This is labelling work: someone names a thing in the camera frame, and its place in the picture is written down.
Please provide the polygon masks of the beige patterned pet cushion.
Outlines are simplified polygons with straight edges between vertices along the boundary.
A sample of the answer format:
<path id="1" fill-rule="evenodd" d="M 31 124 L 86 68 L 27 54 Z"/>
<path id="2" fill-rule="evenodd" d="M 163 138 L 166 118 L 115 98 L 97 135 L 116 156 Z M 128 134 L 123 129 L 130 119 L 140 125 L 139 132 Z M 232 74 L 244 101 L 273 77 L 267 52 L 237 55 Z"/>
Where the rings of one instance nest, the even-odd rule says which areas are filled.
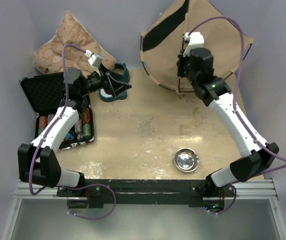
<path id="1" fill-rule="evenodd" d="M 85 27 L 69 12 L 65 12 L 55 35 L 47 43 L 33 53 L 34 67 L 42 74 L 60 73 L 63 71 L 62 59 L 66 67 L 78 68 L 88 77 L 94 69 L 88 63 L 85 54 L 73 47 L 67 47 L 62 57 L 64 45 L 72 44 L 83 50 L 90 50 L 103 56 L 103 66 L 112 70 L 115 58 L 105 51 L 98 42 L 87 32 Z"/>

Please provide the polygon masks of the black poker chip case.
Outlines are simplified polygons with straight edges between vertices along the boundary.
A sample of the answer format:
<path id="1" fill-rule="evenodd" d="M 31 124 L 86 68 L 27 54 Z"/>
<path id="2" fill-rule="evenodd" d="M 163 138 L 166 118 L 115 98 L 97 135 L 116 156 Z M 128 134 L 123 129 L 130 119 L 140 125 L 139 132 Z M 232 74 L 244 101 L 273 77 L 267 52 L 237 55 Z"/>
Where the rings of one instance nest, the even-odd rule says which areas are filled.
<path id="1" fill-rule="evenodd" d="M 62 72 L 26 77 L 20 80 L 20 85 L 37 115 L 35 125 L 35 137 L 39 135 L 39 118 L 55 115 L 59 104 L 65 96 L 65 83 Z M 73 148 L 77 145 L 85 145 L 95 140 L 93 111 L 87 106 L 89 112 L 89 126 L 72 126 L 67 137 L 61 143 L 59 149 Z"/>

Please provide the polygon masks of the steel pet bowl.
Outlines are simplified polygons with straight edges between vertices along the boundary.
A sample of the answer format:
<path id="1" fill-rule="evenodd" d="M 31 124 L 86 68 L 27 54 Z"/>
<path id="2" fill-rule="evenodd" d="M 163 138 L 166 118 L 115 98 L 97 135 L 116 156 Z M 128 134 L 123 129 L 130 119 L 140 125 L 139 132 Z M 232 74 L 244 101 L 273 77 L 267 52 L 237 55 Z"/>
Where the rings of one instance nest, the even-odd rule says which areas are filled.
<path id="1" fill-rule="evenodd" d="M 174 155 L 174 164 L 182 172 L 190 173 L 197 169 L 199 157 L 194 150 L 181 148 Z"/>

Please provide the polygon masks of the teal pet bowl stand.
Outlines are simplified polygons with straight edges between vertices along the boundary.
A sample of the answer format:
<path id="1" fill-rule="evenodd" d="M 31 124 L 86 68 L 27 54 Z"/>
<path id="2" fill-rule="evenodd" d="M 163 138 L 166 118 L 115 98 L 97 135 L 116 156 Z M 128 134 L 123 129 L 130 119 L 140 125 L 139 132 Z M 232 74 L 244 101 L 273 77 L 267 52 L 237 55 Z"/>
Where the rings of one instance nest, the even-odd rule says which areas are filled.
<path id="1" fill-rule="evenodd" d="M 113 72 L 121 75 L 123 77 L 123 81 L 125 83 L 129 83 L 129 81 L 130 81 L 130 74 L 129 74 L 129 71 L 128 71 L 127 66 L 126 66 L 125 63 L 118 63 L 118 62 L 116 62 L 114 64 Z"/>

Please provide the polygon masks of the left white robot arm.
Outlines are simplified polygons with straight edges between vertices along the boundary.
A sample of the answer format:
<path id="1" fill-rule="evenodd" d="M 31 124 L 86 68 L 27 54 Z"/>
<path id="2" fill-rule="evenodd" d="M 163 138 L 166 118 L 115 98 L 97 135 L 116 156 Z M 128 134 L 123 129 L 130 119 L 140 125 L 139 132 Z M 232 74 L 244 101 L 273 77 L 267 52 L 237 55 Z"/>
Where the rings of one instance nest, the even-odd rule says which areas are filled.
<path id="1" fill-rule="evenodd" d="M 56 153 L 68 131 L 85 113 L 90 103 L 89 94 L 103 89 L 112 97 L 129 90 L 132 86 L 123 75 L 99 71 L 84 77 L 82 71 L 71 67 L 64 73 L 65 95 L 50 125 L 30 144 L 22 144 L 18 149 L 20 180 L 42 187 L 68 187 L 75 196 L 86 191 L 81 173 L 61 169 Z"/>

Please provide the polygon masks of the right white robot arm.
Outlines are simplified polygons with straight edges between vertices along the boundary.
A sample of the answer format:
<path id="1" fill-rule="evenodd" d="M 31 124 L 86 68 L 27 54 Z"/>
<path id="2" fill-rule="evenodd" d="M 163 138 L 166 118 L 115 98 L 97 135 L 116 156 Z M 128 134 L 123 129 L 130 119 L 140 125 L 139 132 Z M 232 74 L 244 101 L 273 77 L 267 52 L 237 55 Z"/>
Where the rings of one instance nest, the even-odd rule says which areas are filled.
<path id="1" fill-rule="evenodd" d="M 229 166 L 211 173 L 207 178 L 206 192 L 218 196 L 225 185 L 246 182 L 267 170 L 275 154 L 276 143 L 268 143 L 248 121 L 237 104 L 228 84 L 214 75 L 213 56 L 210 50 L 197 47 L 185 53 L 180 50 L 177 75 L 187 78 L 195 95 L 220 118 L 240 154 L 240 158 Z"/>

